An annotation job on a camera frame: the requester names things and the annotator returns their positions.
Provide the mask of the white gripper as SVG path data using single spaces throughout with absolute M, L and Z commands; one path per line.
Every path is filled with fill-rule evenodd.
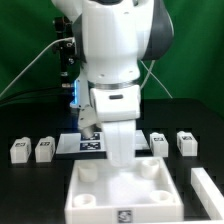
M 136 120 L 140 117 L 140 87 L 117 90 L 92 88 L 91 103 L 103 132 L 112 166 L 131 166 L 135 159 Z

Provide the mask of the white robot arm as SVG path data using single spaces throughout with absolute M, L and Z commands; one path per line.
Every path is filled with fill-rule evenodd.
M 81 61 L 78 128 L 90 138 L 103 132 L 111 165 L 135 158 L 140 117 L 139 60 L 157 60 L 169 49 L 173 24 L 163 0 L 51 0 L 72 22 Z

